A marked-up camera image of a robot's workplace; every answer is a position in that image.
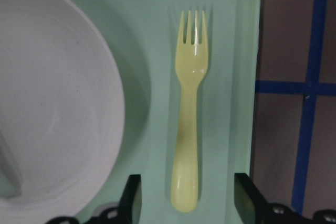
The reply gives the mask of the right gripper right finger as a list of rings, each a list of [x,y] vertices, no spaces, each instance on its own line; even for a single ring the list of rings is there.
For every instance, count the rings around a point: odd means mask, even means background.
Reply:
[[[269,203],[245,173],[234,175],[234,204],[243,223],[335,223],[335,210],[305,218],[280,203]]]

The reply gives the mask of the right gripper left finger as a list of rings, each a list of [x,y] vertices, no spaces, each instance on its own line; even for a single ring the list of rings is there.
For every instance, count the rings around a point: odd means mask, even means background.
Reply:
[[[98,206],[84,223],[139,223],[142,208],[141,175],[128,177],[121,198]]]

